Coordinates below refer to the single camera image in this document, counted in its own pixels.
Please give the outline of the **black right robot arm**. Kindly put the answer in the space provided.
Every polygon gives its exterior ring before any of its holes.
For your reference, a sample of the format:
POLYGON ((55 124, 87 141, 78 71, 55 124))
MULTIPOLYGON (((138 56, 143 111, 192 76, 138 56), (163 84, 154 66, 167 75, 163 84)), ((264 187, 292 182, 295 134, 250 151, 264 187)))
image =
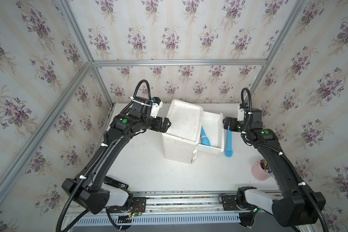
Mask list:
POLYGON ((282 227, 292 227, 295 231, 297 226, 319 221, 322 230, 327 232, 329 227, 322 213, 326 204, 324 195, 312 190, 286 156, 275 133, 263 128, 262 112, 253 108, 248 88, 242 89, 239 106, 238 117, 223 120, 224 129, 240 133, 243 142, 262 155, 281 196, 274 197, 255 187, 240 187, 235 197, 236 206, 241 210, 260 208, 273 215, 282 227))

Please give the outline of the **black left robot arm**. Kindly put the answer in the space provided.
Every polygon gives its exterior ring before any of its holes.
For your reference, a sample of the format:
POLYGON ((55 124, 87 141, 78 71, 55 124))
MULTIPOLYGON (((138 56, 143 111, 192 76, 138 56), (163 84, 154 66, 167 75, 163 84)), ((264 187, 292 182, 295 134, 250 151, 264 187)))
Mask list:
POLYGON ((142 84, 149 86, 145 79, 137 84, 131 101, 113 118, 109 130, 103 132, 101 145, 85 168, 75 178, 67 178, 63 182, 62 188, 69 198, 59 216, 57 232, 69 231, 88 212, 97 214, 104 208, 109 208, 107 203, 112 192, 103 189, 102 185, 113 162, 133 137, 147 130, 165 133, 170 128, 170 120, 158 116, 162 107, 161 99, 152 97, 150 92, 147 98, 137 95, 142 84), (71 202, 76 202, 85 210, 62 228, 71 202))

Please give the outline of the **white plastic drawer cabinet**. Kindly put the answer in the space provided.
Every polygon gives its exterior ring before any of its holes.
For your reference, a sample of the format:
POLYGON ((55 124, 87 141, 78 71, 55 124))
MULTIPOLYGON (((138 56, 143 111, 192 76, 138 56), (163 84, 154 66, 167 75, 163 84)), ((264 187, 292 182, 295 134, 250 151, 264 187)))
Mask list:
POLYGON ((203 112, 201 106, 172 100, 166 116, 172 124, 168 131, 162 134, 166 159, 190 164, 193 150, 200 141, 203 112))

